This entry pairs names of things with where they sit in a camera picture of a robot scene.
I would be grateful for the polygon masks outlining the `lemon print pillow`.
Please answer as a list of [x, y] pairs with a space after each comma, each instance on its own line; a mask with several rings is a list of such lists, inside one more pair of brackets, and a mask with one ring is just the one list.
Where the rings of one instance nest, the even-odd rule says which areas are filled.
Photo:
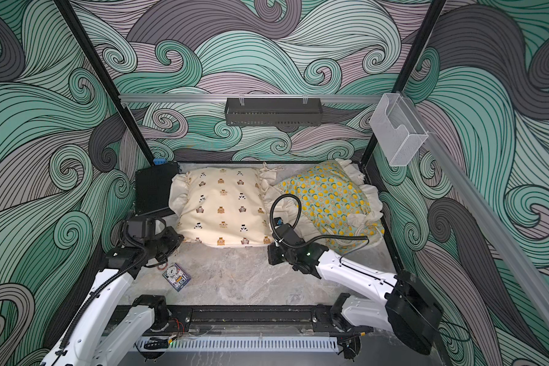
[[384, 242], [383, 204], [378, 189], [364, 183], [364, 174], [349, 160], [328, 160], [270, 187], [266, 210], [284, 194], [301, 200], [295, 230], [305, 240], [319, 235], [367, 236], [369, 246]]

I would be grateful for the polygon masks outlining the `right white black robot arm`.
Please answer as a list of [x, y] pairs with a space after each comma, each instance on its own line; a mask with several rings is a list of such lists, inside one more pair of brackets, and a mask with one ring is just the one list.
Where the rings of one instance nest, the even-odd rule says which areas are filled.
[[355, 292], [342, 294], [332, 307], [335, 326], [348, 332], [370, 327], [392, 332], [405, 346], [429, 355], [439, 337], [443, 308], [414, 274], [382, 272], [313, 243], [299, 249], [268, 245], [268, 263], [283, 262], [304, 275], [335, 282]]

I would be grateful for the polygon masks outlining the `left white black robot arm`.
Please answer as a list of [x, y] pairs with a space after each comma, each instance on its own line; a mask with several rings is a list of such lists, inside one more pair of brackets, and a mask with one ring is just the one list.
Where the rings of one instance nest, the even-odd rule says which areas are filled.
[[166, 298], [144, 294], [137, 297], [123, 320], [102, 339], [117, 305], [140, 270], [152, 259], [168, 259], [183, 240], [184, 236], [172, 227], [139, 239], [125, 227], [120, 245], [105, 254], [90, 292], [41, 364], [117, 365], [145, 332], [165, 330], [172, 319]]

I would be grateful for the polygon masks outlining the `cream bear print pillow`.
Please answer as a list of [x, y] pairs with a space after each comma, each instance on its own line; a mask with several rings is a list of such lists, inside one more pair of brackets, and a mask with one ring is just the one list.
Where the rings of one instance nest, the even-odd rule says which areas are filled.
[[267, 246], [273, 242], [264, 197], [277, 172], [238, 167], [195, 169], [172, 178], [169, 208], [186, 242], [214, 248]]

